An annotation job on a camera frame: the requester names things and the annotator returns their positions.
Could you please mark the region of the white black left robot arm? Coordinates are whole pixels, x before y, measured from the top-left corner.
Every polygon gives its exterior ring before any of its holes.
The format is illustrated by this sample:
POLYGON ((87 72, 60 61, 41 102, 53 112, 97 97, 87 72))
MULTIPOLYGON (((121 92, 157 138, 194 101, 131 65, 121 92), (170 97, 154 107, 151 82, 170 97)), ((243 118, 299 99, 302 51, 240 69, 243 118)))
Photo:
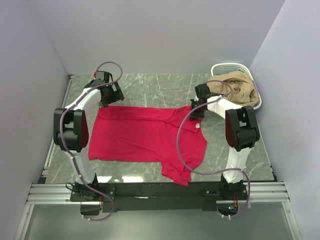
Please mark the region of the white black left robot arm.
POLYGON ((123 100, 123 92, 112 74, 96 70, 93 79, 85 85, 82 93, 71 104, 54 110, 54 144, 68 156, 75 172, 72 192, 88 201, 99 198, 100 188, 88 157, 87 145, 90 134, 86 113, 94 106, 104 108, 123 100))

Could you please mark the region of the red t-shirt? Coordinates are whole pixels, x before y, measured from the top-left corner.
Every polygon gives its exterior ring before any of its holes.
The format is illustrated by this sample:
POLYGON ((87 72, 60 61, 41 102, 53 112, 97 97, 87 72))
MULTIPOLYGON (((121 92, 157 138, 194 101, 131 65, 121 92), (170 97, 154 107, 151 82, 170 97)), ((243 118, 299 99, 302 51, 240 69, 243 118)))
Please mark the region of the red t-shirt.
POLYGON ((98 110, 92 128, 90 160, 161 164, 161 174, 188 186, 191 171, 204 159, 207 141, 201 120, 183 119, 190 107, 109 106, 98 110))

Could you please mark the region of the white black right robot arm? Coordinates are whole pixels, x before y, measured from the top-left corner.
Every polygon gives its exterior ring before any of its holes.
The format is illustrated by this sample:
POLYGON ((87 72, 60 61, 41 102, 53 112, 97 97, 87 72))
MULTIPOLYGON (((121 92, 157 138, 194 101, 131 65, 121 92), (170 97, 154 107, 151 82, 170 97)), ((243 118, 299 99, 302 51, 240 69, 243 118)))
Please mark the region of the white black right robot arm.
POLYGON ((218 114, 225 120, 225 138, 229 145, 227 171, 221 174, 219 193, 230 200, 245 190, 242 171, 246 167, 249 153, 260 139, 255 110, 252 106, 241 106, 210 91, 206 83, 195 87, 196 98, 191 100, 189 119, 203 119, 205 111, 218 114))

